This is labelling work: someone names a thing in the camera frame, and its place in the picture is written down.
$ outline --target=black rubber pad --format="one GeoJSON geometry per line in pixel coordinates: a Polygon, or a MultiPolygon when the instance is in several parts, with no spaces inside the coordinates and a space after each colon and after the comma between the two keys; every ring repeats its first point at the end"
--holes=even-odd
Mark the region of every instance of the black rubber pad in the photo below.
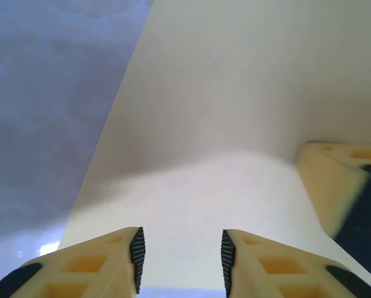
{"type": "Polygon", "coordinates": [[[146,245],[144,240],[143,227],[140,227],[130,243],[130,257],[135,266],[135,287],[136,293],[140,293],[141,275],[143,275],[144,258],[146,245]]]}
{"type": "Polygon", "coordinates": [[[371,165],[362,169],[370,173],[370,179],[334,241],[371,273],[371,165]]]}
{"type": "Polygon", "coordinates": [[[42,264],[33,263],[19,269],[13,270],[0,281],[0,298],[10,298],[40,269],[42,264]]]}
{"type": "Polygon", "coordinates": [[[226,297],[231,294],[231,269],[235,263],[236,247],[226,230],[223,230],[221,238],[221,265],[223,266],[224,286],[226,297]]]}
{"type": "Polygon", "coordinates": [[[356,298],[371,298],[371,287],[354,273],[337,266],[327,266],[326,270],[356,298]]]}

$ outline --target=gray floor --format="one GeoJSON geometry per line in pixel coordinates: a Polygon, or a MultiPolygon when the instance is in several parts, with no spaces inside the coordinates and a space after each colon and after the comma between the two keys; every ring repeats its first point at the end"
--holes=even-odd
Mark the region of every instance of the gray floor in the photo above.
{"type": "Polygon", "coordinates": [[[149,0],[0,0],[0,279],[57,249],[149,0]]]}

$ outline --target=beige plastic part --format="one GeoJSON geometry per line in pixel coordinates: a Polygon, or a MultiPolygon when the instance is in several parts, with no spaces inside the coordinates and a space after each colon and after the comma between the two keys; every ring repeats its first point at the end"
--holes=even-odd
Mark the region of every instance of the beige plastic part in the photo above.
{"type": "Polygon", "coordinates": [[[11,297],[136,297],[129,245],[137,231],[124,228],[27,262],[43,267],[11,297]]]}
{"type": "Polygon", "coordinates": [[[236,247],[230,298],[355,297],[325,266],[342,264],[240,230],[227,230],[236,247]]]}
{"type": "Polygon", "coordinates": [[[360,166],[371,165],[371,146],[307,143],[298,172],[323,230],[335,237],[369,178],[360,166]]]}

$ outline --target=black surface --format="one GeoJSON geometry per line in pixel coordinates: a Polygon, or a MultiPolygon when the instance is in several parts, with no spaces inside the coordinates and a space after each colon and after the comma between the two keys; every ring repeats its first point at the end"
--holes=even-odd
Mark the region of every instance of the black surface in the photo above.
{"type": "Polygon", "coordinates": [[[135,266],[135,287],[136,293],[140,293],[141,275],[143,274],[146,245],[144,240],[143,227],[140,227],[130,243],[130,257],[135,266]]]}
{"type": "Polygon", "coordinates": [[[356,298],[371,298],[371,287],[354,273],[337,266],[327,266],[326,270],[356,298]]]}
{"type": "Polygon", "coordinates": [[[235,263],[236,247],[226,230],[221,237],[221,265],[223,266],[224,286],[226,297],[231,294],[231,269],[235,263]]]}
{"type": "Polygon", "coordinates": [[[371,273],[371,165],[363,169],[370,179],[334,241],[371,273]]]}
{"type": "Polygon", "coordinates": [[[10,298],[15,291],[20,289],[41,268],[42,264],[33,263],[13,270],[0,281],[0,298],[10,298]]]}

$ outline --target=white surface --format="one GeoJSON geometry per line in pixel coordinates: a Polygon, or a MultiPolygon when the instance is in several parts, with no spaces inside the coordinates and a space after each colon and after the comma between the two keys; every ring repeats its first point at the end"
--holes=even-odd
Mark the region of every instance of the white surface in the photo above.
{"type": "Polygon", "coordinates": [[[371,143],[371,2],[156,0],[61,247],[143,225],[144,286],[222,289],[240,228],[371,284],[288,163],[319,139],[371,143]]]}
{"type": "Polygon", "coordinates": [[[54,250],[149,0],[0,0],[0,279],[54,250]]]}

